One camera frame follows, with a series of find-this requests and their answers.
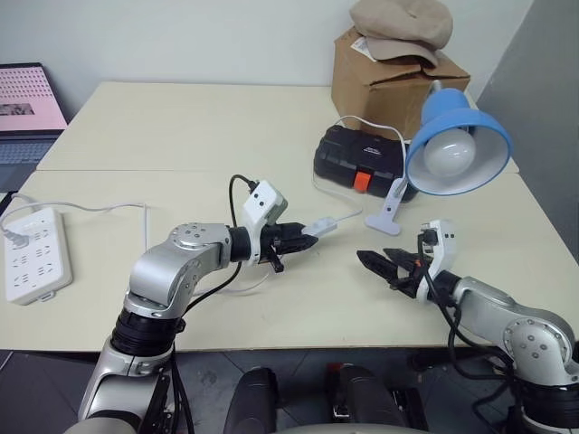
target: robotic arm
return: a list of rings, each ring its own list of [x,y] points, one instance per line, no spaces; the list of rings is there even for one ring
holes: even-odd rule
[[[82,399],[81,422],[67,433],[163,432],[171,418],[164,410],[168,362],[175,336],[185,328],[183,315],[197,282],[230,262],[270,262],[281,272],[278,255],[317,242],[302,235],[302,224],[276,223],[286,207],[283,196],[261,181],[243,206],[244,226],[182,224],[138,260],[123,309]]]
[[[433,253],[426,264],[419,255],[401,249],[384,249],[389,259],[368,250],[360,250],[357,256],[390,288],[423,302],[432,300],[424,278],[425,272],[430,274],[437,292],[460,309],[460,325],[513,361],[528,429],[541,434],[579,429],[579,363],[573,359],[571,326],[556,314],[520,305],[480,280],[447,271],[456,254],[449,222],[430,222],[422,228],[421,238],[424,250]],[[399,268],[408,276],[399,277]]]

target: laptop screen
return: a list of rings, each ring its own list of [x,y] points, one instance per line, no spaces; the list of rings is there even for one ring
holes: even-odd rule
[[[40,63],[0,65],[0,135],[65,128],[66,120]]]

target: hat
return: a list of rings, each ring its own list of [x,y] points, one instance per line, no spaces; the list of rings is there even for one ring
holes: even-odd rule
[[[438,66],[434,52],[452,33],[451,13],[437,0],[360,0],[350,16],[379,61],[420,56]]]

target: white power strip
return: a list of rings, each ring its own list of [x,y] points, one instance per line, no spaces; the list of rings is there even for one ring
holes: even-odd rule
[[[17,248],[4,239],[6,299],[18,305],[46,301],[54,291],[72,282],[71,263],[62,217],[53,208],[6,224],[6,229],[27,235],[28,245]]]

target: table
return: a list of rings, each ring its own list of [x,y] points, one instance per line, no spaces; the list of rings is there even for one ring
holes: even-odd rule
[[[38,170],[299,170],[337,119],[328,87],[104,82]]]
[[[342,201],[315,190],[308,176],[283,165],[262,166],[257,172],[246,175],[268,179],[289,200],[282,222],[312,222],[350,211]],[[181,222],[229,222],[230,174],[44,171],[31,176],[23,193],[88,206],[146,202],[152,207],[149,239],[158,243]],[[365,213],[380,208],[379,198],[341,191],[361,201]],[[241,187],[236,192],[241,203],[246,193]],[[114,326],[129,272],[142,251],[140,211],[62,211],[74,282],[46,303],[19,307],[2,300],[1,348],[98,351]],[[420,224],[435,218],[456,223],[460,254],[453,272],[477,277],[526,305],[552,310],[579,330],[579,268],[521,178],[503,174],[460,196],[418,194],[399,211],[403,232],[398,237],[366,228],[361,217],[343,222],[311,250],[286,257],[286,271],[254,290],[205,300],[185,318],[187,328],[178,336],[177,348],[444,345],[448,327],[435,306],[388,289],[356,257],[356,249],[414,251]],[[241,279],[245,285],[270,268],[246,271]],[[230,272],[214,273],[199,288],[220,282]]]

